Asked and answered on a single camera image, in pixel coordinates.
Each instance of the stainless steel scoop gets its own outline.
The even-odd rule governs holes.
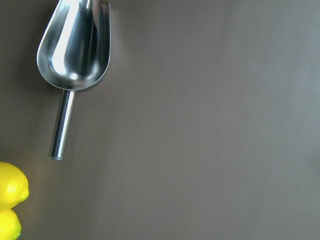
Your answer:
[[[110,4],[60,0],[37,52],[43,78],[62,89],[50,157],[63,159],[75,93],[93,87],[110,59]]]

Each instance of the scoop handle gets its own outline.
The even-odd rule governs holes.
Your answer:
[[[70,125],[71,113],[75,100],[74,91],[63,90],[61,94],[58,114],[56,116],[55,128],[50,149],[50,158],[62,160],[67,141],[67,133]]]

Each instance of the ice scoop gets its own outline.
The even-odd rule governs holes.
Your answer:
[[[89,90],[110,59],[110,4],[105,0],[60,0],[37,52],[43,78],[62,89],[50,157],[63,159],[76,92]]]

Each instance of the lemon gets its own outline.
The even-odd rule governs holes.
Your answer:
[[[28,196],[26,175],[16,166],[0,161],[0,211],[13,208]]]
[[[18,216],[11,209],[0,211],[0,239],[16,240],[21,233]]]

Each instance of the dark gray background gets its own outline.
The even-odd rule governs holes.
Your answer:
[[[54,161],[60,91],[36,52],[57,2],[0,7],[23,240],[319,239],[319,1],[112,0],[109,69]]]

